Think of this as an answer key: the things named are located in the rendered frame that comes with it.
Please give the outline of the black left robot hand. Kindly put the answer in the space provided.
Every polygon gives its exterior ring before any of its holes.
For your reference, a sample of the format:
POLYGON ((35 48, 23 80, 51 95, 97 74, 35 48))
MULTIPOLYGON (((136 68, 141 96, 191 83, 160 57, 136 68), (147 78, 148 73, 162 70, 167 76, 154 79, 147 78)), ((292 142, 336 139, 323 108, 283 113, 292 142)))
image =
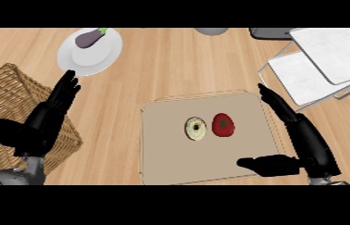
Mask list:
POLYGON ((46 156, 55 145, 66 114, 80 90, 76 71, 69 70, 48 100, 35 107, 27 121, 20 123, 11 119, 0 119, 0 144, 15 148, 15 156, 46 156))

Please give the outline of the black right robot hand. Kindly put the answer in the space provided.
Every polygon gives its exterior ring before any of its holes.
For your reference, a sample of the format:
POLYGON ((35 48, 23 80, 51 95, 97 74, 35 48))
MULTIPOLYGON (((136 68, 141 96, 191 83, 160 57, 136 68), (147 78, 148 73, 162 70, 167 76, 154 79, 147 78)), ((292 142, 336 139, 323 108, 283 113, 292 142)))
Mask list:
POLYGON ((299 157, 286 155, 246 157, 237 165, 253 170, 263 177, 297 175, 305 168, 312 179, 330 178, 342 174, 334 154, 320 130, 305 114, 297 113, 283 96, 259 84, 262 100, 271 106, 286 124, 289 137, 299 157))

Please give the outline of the beige tray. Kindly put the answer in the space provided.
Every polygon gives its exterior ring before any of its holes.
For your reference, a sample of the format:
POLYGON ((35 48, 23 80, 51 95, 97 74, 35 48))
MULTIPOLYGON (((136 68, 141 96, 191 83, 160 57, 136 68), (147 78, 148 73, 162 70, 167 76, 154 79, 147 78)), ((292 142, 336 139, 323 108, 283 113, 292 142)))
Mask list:
POLYGON ((181 184, 244 177, 253 171, 237 166, 244 157, 280 153, 268 112, 252 93, 153 102, 142 109, 142 181, 147 185, 181 184), (190 118, 207 123, 229 115, 235 132, 219 137, 212 132, 194 141, 185 133, 190 118))

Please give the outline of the white tiered shelf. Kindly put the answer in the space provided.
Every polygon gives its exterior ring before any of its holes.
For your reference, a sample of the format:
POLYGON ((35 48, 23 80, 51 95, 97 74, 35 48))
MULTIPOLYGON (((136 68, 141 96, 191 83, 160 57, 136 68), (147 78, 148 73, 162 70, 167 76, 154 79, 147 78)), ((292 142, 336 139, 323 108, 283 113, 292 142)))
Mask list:
POLYGON ((305 111, 324 100, 350 96, 350 28, 296 28, 292 42, 259 70, 271 68, 305 111))

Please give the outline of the wicker basket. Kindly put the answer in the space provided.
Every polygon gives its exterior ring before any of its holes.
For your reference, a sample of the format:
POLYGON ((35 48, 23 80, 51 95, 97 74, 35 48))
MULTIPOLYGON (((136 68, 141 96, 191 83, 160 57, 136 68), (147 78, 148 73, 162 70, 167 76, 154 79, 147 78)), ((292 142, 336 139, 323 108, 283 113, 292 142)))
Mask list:
MULTIPOLYGON (((40 102, 46 101, 52 90, 37 82, 17 67, 5 64, 0 67, 0 119, 26 122, 29 114, 40 102)), ((76 130, 70 117, 52 150, 46 154, 45 174, 49 174, 80 150, 83 138, 76 130)), ((0 169, 24 169, 27 162, 14 155, 14 148, 0 144, 0 169)))

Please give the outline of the red tomato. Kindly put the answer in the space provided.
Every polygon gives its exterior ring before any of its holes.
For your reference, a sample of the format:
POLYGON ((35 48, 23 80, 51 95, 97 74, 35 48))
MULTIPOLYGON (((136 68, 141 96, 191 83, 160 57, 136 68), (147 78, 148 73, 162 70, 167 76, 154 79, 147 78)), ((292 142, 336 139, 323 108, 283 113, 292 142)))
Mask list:
POLYGON ((231 137, 235 132, 235 124, 228 114, 219 113, 212 122, 212 131, 218 137, 231 137))

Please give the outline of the white plate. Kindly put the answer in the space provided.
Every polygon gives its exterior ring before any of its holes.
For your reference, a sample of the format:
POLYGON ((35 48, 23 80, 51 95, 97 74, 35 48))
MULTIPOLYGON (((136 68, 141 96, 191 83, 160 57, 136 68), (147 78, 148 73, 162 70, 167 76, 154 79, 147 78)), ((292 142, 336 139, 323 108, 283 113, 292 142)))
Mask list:
POLYGON ((107 29, 105 35, 91 47, 80 48, 76 45, 77 37, 94 30, 95 28, 77 30, 67 37, 58 50, 61 70, 74 70, 79 77, 94 75, 108 69, 122 53, 123 39, 113 28, 107 29))

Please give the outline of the purple eggplant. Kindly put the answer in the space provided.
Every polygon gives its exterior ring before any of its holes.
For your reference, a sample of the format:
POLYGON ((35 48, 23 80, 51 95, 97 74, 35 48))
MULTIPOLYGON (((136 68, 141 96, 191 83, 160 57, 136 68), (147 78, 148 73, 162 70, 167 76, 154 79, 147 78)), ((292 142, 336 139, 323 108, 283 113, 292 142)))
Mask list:
POLYGON ((85 49, 89 48, 97 41, 102 38, 102 36, 107 33, 105 28, 98 28, 97 30, 83 33, 77 38, 76 38, 76 45, 85 49))

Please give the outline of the dark grey appliance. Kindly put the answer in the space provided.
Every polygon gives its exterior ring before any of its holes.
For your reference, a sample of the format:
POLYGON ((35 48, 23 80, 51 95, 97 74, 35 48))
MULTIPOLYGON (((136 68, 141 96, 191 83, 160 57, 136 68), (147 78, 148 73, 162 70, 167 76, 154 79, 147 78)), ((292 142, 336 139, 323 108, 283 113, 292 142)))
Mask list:
POLYGON ((290 40, 292 28, 250 28, 250 35, 258 40, 290 40))

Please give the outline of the grey round object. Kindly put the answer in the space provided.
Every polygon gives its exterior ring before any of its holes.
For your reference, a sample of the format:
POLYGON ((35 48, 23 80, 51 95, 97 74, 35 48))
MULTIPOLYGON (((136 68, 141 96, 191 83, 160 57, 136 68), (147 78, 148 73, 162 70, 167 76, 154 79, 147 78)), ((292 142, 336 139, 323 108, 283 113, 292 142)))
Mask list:
POLYGON ((216 36, 224 34, 228 31, 228 28, 197 28, 196 30, 204 35, 216 36))

